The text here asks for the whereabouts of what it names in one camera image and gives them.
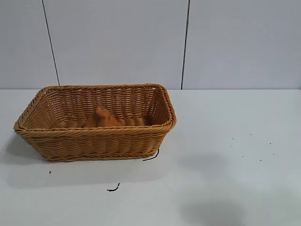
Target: rectangular wicker basket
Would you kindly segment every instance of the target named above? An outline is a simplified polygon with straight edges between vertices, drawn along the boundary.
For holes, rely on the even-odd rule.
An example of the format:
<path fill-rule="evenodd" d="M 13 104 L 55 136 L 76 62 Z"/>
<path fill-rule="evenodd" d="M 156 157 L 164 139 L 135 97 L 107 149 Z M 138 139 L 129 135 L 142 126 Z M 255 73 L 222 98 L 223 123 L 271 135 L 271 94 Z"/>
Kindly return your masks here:
<path fill-rule="evenodd" d="M 122 126 L 83 128 L 97 106 Z M 52 86 L 37 93 L 14 130 L 51 161 L 136 159 L 154 155 L 175 123 L 161 85 Z"/>

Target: white table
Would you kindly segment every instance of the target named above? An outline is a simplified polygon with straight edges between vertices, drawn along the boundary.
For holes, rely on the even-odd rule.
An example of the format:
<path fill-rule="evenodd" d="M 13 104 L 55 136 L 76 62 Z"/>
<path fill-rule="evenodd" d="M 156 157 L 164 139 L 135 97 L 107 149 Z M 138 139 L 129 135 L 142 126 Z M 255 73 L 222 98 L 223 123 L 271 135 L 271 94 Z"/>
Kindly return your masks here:
<path fill-rule="evenodd" d="M 36 92 L 0 90 L 0 225 L 301 225 L 300 90 L 171 90 L 157 158 L 70 163 L 13 132 Z"/>

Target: black wire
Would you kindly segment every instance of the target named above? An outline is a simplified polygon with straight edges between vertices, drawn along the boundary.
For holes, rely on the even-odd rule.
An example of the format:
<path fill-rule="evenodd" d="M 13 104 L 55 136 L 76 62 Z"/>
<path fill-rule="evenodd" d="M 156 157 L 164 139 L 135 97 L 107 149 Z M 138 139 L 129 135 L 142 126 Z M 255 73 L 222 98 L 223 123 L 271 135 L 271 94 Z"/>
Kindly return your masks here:
<path fill-rule="evenodd" d="M 147 161 L 147 160 L 151 160 L 151 159 L 154 159 L 154 158 L 156 158 L 156 157 L 158 156 L 158 154 L 159 154 L 159 150 L 160 150 L 160 149 L 158 149 L 158 152 L 157 152 L 157 154 L 156 154 L 156 156 L 155 156 L 155 157 L 152 157 L 152 158 L 150 158 L 150 159 L 143 159 L 143 161 Z"/>
<path fill-rule="evenodd" d="M 115 189 L 107 189 L 108 192 L 115 192 L 119 188 L 120 183 L 118 183 Z"/>

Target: orange fabric in basket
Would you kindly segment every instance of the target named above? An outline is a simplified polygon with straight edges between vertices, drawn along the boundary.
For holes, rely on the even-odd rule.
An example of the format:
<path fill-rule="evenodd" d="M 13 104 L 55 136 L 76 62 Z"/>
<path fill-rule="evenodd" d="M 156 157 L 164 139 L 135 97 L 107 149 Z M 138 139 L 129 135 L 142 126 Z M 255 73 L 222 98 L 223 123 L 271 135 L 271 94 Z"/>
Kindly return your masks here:
<path fill-rule="evenodd" d="M 87 119 L 84 128 L 121 126 L 111 113 L 104 107 L 97 107 Z"/>

